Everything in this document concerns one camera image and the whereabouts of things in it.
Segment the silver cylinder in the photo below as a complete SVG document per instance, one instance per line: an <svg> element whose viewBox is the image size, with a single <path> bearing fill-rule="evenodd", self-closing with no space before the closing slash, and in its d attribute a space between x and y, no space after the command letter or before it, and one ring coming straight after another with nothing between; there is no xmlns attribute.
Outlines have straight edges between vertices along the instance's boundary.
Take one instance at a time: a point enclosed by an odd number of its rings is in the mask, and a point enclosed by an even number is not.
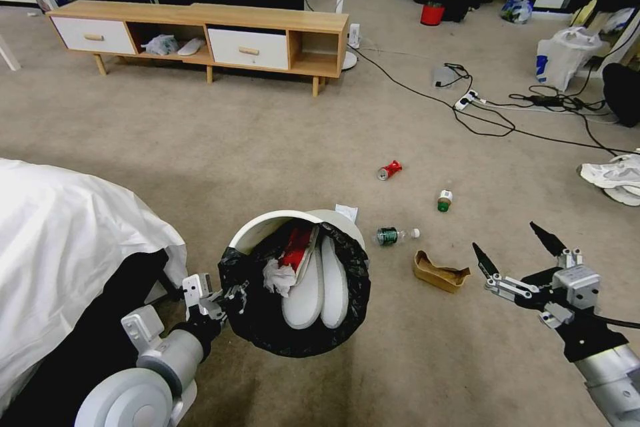
<svg viewBox="0 0 640 427"><path fill-rule="evenodd" d="M193 381L202 358L200 341L185 330L174 330L156 348L141 354L136 366L160 374L171 393L179 396Z"/></svg>
<svg viewBox="0 0 640 427"><path fill-rule="evenodd" d="M575 366L610 425L640 426L640 359L628 345L579 360Z"/></svg>

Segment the white drawer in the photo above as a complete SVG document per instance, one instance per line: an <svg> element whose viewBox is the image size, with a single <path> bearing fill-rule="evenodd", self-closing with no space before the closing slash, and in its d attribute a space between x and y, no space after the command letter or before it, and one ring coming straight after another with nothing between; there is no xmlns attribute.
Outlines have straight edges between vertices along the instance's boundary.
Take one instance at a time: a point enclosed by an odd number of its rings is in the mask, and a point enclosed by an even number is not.
<svg viewBox="0 0 640 427"><path fill-rule="evenodd" d="M72 50L136 53L124 22L66 17L52 17L51 20L60 32L67 48Z"/></svg>
<svg viewBox="0 0 640 427"><path fill-rule="evenodd" d="M209 29L209 40L216 63L289 69L284 34Z"/></svg>

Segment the white bedsheet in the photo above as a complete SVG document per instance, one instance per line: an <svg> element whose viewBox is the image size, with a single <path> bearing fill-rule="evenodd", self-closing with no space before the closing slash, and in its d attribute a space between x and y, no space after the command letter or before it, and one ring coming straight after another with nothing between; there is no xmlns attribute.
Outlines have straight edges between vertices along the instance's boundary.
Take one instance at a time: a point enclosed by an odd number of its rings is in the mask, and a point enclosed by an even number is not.
<svg viewBox="0 0 640 427"><path fill-rule="evenodd" d="M162 248L165 271L180 286L185 242L133 192L0 159L0 416L14 381L71 332L120 263Z"/></svg>

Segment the drawer handle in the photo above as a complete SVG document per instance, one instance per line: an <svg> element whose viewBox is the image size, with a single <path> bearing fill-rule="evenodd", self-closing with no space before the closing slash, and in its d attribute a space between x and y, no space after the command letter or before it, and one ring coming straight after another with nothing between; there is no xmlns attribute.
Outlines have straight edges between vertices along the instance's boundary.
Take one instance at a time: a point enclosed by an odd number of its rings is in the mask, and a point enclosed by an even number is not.
<svg viewBox="0 0 640 427"><path fill-rule="evenodd" d="M85 33L85 38L87 40L94 40L94 41L104 41L104 36L102 35L94 35L92 33Z"/></svg>
<svg viewBox="0 0 640 427"><path fill-rule="evenodd" d="M260 50L258 49L250 49L246 47L238 47L241 53L247 53L249 55L260 55Z"/></svg>

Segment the wooden cabinet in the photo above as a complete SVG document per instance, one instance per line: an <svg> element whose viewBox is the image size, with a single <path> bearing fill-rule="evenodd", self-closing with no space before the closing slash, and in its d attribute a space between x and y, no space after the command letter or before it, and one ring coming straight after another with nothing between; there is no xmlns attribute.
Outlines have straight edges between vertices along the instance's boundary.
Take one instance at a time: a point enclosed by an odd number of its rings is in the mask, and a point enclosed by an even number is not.
<svg viewBox="0 0 640 427"><path fill-rule="evenodd" d="M106 75L101 54L158 58L213 67L281 71L313 78L312 93L325 80L339 78L347 44L348 15L232 7L194 3L152 5L79 0L47 15L70 50L94 54ZM179 43L201 37L194 55L151 55L142 45L160 33Z"/></svg>

